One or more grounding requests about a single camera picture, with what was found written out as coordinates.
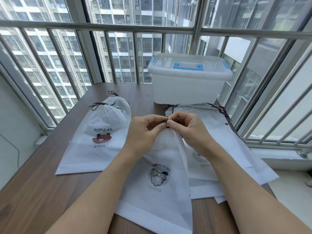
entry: brown bear cartoon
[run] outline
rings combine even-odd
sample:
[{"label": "brown bear cartoon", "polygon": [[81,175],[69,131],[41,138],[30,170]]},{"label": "brown bear cartoon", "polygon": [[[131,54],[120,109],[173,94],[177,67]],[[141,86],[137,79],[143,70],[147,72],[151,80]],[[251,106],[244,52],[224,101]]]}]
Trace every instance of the brown bear cartoon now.
[{"label": "brown bear cartoon", "polygon": [[96,138],[92,138],[92,141],[94,143],[105,143],[105,142],[110,141],[111,138],[112,137],[110,136],[110,133],[107,133],[106,135],[105,134],[103,134],[103,135],[97,134]]}]

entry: brown table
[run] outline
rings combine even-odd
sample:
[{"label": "brown table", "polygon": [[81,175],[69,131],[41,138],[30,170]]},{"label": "brown table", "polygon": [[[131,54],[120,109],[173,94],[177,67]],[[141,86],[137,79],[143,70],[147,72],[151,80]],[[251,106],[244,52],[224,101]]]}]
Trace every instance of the brown table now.
[{"label": "brown table", "polygon": [[[0,192],[0,233],[46,232],[100,174],[54,175],[88,106],[109,97],[109,90],[115,90],[130,103],[132,117],[164,115],[164,105],[153,102],[152,85],[93,85]],[[264,188],[273,194],[268,184]],[[198,199],[192,200],[192,206],[194,234],[239,233],[227,202]],[[115,214],[109,233],[151,232]]]}]

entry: non-woven bag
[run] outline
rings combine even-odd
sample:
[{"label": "non-woven bag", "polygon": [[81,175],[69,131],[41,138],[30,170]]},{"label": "non-woven bag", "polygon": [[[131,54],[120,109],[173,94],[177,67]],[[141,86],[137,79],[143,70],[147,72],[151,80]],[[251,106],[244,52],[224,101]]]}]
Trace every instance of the non-woven bag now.
[{"label": "non-woven bag", "polygon": [[131,170],[116,214],[158,234],[192,233],[192,204],[179,134],[163,130]]},{"label": "non-woven bag", "polygon": [[109,97],[86,114],[57,168],[57,174],[103,171],[127,137],[131,110],[124,98]]},{"label": "non-woven bag", "polygon": [[[197,113],[211,136],[260,185],[278,178],[277,174],[232,131],[224,115],[210,104],[179,105],[174,108],[174,112],[176,111]],[[166,115],[169,116],[172,112],[172,108],[169,108]],[[190,181],[197,179],[195,184],[190,182],[191,198],[213,197],[213,195],[216,196],[215,194],[218,194],[217,196],[224,195],[221,193],[221,186],[214,182],[217,181],[217,176],[210,163],[189,146],[186,146],[186,150],[188,176]]]}]

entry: right hand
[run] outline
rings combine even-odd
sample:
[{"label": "right hand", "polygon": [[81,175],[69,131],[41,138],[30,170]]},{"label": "right hand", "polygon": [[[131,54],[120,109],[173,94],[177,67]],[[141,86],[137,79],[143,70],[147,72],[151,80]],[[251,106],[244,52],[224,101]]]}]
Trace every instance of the right hand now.
[{"label": "right hand", "polygon": [[168,117],[167,125],[180,133],[185,142],[199,155],[206,157],[218,143],[208,133],[206,126],[196,113],[176,112]]}]

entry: cable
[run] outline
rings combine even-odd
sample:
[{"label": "cable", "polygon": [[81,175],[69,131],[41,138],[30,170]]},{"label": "cable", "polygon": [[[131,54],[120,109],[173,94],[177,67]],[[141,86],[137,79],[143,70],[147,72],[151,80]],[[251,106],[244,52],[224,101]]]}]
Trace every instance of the cable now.
[{"label": "cable", "polygon": [[8,141],[7,138],[5,138],[1,133],[0,133],[0,136],[1,136],[2,138],[4,138],[4,140],[5,140],[6,142],[8,142],[10,145],[12,145],[12,146],[18,151],[18,169],[20,169],[20,166],[19,166],[20,151],[19,151],[19,149],[18,149],[15,145],[13,145],[10,141]]}]

